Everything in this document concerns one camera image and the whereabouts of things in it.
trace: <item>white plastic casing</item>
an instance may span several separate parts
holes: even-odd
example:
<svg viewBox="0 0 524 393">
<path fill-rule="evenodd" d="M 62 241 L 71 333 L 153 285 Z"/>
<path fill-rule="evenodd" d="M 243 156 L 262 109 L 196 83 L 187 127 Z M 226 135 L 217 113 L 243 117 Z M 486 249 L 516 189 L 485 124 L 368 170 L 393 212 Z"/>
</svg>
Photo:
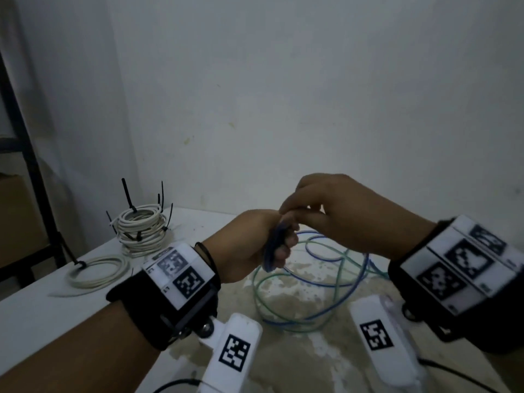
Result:
<svg viewBox="0 0 524 393">
<path fill-rule="evenodd" d="M 410 339 L 389 312 L 388 297 L 371 295 L 350 304 L 357 331 L 381 380 L 398 388 L 422 386 L 425 370 Z"/>
<path fill-rule="evenodd" d="M 223 325 L 213 320 L 215 332 L 200 341 L 213 349 L 213 357 L 200 384 L 200 393 L 238 393 L 249 374 L 262 335 L 262 327 L 243 314 L 233 313 Z"/>
</svg>

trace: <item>cardboard box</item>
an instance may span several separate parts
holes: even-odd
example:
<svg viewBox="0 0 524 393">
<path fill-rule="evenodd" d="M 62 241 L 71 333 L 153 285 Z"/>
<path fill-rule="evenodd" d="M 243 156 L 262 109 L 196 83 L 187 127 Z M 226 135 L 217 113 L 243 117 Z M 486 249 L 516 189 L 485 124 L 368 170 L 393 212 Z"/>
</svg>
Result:
<svg viewBox="0 0 524 393">
<path fill-rule="evenodd" d="M 0 173 L 0 267 L 48 245 L 29 191 L 18 175 Z"/>
</svg>

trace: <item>black metal frame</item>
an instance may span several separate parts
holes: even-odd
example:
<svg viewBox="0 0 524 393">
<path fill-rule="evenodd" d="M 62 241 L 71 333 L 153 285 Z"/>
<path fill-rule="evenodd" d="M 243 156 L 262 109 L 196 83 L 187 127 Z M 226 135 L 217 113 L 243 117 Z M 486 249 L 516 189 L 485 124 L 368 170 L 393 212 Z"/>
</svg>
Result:
<svg viewBox="0 0 524 393">
<path fill-rule="evenodd" d="M 62 245 L 69 254 L 70 251 L 65 244 L 62 235 L 56 228 L 55 218 L 53 217 L 51 205 L 49 204 L 49 198 L 47 197 L 46 187 L 43 183 L 35 151 L 32 148 L 22 112 L 18 106 L 15 92 L 11 85 L 11 81 L 9 80 L 4 58 L 1 53 L 0 61 L 0 92 L 2 93 L 5 110 L 16 136 L 16 138 L 0 137 L 0 153 L 22 153 L 23 159 L 27 165 L 27 170 L 29 171 L 29 177 L 35 192 L 38 209 L 40 210 L 43 225 L 46 229 L 49 240 L 49 245 L 47 247 L 0 268 L 0 281 L 6 280 L 11 276 L 16 276 L 20 285 L 25 287 L 35 281 L 35 276 L 33 275 L 31 266 L 54 257 L 56 267 L 62 267 L 67 263 L 62 251 Z"/>
</svg>

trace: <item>hand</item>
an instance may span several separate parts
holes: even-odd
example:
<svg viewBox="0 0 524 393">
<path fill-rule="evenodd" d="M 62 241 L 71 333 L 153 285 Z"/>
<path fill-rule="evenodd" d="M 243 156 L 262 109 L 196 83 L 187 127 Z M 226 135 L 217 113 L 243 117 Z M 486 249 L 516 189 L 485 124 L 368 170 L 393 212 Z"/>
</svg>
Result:
<svg viewBox="0 0 524 393">
<path fill-rule="evenodd" d="M 242 212 L 202 243 L 213 257 L 223 283 L 240 281 L 262 263 L 264 244 L 279 223 L 289 226 L 285 245 L 275 250 L 275 265 L 284 267 L 291 253 L 290 248 L 298 243 L 294 230 L 298 230 L 299 226 L 291 215 L 283 218 L 278 211 Z M 207 259 L 199 249 L 197 251 Z"/>
<path fill-rule="evenodd" d="M 281 214 L 288 212 L 351 250 L 390 259 L 402 257 L 435 227 L 343 174 L 303 177 L 280 207 Z"/>
</svg>

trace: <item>person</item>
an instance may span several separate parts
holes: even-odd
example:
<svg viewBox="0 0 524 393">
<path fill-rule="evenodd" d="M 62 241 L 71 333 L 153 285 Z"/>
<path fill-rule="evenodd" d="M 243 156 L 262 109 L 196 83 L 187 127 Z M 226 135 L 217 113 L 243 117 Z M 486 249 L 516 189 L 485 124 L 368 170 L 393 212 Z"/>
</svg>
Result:
<svg viewBox="0 0 524 393">
<path fill-rule="evenodd" d="M 408 253 L 436 226 L 346 175 L 311 174 L 300 180 L 279 211 L 243 212 L 203 242 L 222 283 L 239 281 L 260 265 L 264 244 L 281 221 L 289 228 L 285 244 L 275 251 L 279 267 L 298 242 L 294 233 L 298 224 L 351 250 L 392 261 Z M 199 254 L 209 263 L 205 254 Z M 5 373 L 0 391 L 133 392 L 159 353 L 117 301 Z M 521 349 L 510 355 L 488 356 L 515 391 L 524 387 L 523 358 Z"/>
</svg>

